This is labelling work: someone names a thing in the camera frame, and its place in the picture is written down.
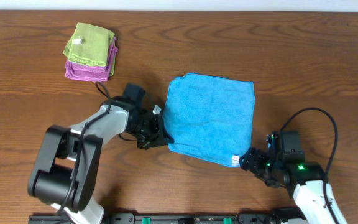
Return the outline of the blue microfiber cloth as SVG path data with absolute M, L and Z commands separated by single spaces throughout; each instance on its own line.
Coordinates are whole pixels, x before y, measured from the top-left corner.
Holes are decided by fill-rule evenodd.
M 253 82 L 188 73 L 173 79 L 163 112 L 169 150 L 237 167 L 252 141 Z

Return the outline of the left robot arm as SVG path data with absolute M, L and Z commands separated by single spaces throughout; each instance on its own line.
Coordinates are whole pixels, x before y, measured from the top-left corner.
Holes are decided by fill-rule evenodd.
M 162 112 L 124 97 L 106 100 L 99 111 L 69 128 L 53 125 L 45 133 L 28 184 L 29 195 L 56 209 L 33 215 L 29 223 L 102 223 L 104 208 L 94 199 L 101 150 L 113 137 L 129 133 L 147 150 L 173 142 Z

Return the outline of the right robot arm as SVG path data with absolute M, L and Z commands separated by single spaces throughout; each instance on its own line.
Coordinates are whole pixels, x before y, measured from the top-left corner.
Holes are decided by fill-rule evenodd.
M 308 223 L 347 222 L 317 162 L 306 162 L 302 157 L 285 160 L 251 148 L 239 158 L 239 166 L 268 187 L 286 189 Z

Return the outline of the purple folded cloth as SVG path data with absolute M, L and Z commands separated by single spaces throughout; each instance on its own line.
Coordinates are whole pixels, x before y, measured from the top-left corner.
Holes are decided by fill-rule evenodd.
M 107 57 L 107 65 L 105 67 L 89 67 L 87 65 L 80 65 L 69 60 L 65 64 L 65 76 L 72 80 L 87 81 L 87 82 L 105 82 L 109 77 L 114 75 L 116 54 L 118 48 L 115 46 L 116 38 L 112 38 L 109 46 Z

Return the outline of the green folded cloth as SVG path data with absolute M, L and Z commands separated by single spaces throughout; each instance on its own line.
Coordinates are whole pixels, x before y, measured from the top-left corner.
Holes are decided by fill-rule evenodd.
M 91 24 L 77 23 L 63 54 L 67 60 L 89 67 L 105 67 L 115 33 Z

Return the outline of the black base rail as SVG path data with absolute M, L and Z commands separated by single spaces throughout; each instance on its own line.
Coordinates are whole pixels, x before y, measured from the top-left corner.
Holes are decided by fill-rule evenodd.
M 263 224 L 263 223 L 308 223 L 302 218 L 273 219 L 269 215 L 134 215 L 120 213 L 102 219 L 101 224 Z

